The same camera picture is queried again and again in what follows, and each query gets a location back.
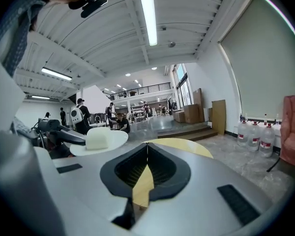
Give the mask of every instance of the gray floor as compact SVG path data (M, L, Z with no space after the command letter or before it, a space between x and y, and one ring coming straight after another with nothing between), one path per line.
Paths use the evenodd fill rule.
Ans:
M153 117L148 121L131 125L129 140L124 145L129 150L140 143L157 138L157 132L186 129L187 123L178 123L172 116ZM224 135L215 136L198 141L213 155L214 159L226 164L243 177L259 186L273 202L280 200L290 188L294 180L287 174L274 167L270 173L266 170L274 164L278 155L271 158L260 157L257 152L249 152L246 148L237 145L236 138Z

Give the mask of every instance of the stair step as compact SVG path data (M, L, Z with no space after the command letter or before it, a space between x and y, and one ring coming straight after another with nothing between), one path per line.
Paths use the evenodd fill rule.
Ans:
M177 136L175 138L186 139L186 140L190 140L190 141L199 141L199 140L209 138L212 136L216 136L216 135L217 135L217 131L210 129L210 130L205 130L205 131L201 131L198 133Z
M170 138L170 137L178 137L183 135L189 135L194 133L199 133L202 131L210 130L211 127L207 125L203 125L201 127L189 128L189 129L179 129L170 132L158 132L157 138Z

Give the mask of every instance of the glass railing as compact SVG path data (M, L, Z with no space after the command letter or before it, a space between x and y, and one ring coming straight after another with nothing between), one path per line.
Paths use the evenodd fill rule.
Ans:
M114 94L105 94L110 100L118 100L122 98L128 98L136 95L146 94L150 92L158 92L158 91L164 91L164 90L170 90L171 89L171 83L163 83L163 84L157 84L153 86L143 87L143 88L136 88L132 90L127 91L121 91Z

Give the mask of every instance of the pink chair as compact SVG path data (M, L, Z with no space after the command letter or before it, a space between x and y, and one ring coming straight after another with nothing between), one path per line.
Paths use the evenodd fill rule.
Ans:
M280 158L295 166L295 95L284 97Z

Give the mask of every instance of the fluorescent ceiling light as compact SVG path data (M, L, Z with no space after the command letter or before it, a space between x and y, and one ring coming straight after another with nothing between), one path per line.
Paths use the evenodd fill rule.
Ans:
M55 72L55 71L50 70L50 69L48 69L48 68L46 68L46 67L43 67L43 68L41 69L41 71L42 71L43 73L48 73L48 74L50 74L50 75L54 75L54 76L56 76L56 77L59 77L59 78L65 79L65 80L69 80L69 81L72 80L71 77L66 76L66 75L64 75L64 74L62 74L62 73Z
M49 97L42 97L42 96L32 96L32 98L36 98L36 99L45 99L45 100L49 100Z
M144 18L147 25L149 45L157 45L156 18L154 0L141 0Z
M291 22L287 19L287 17L283 14L283 12L278 7L276 7L276 5L273 2L271 2L270 0L266 0L266 1L277 11L277 13L280 14L280 16L284 19L284 21L287 23L287 25L290 27L290 29L292 30L292 32L295 35L294 27L292 26Z

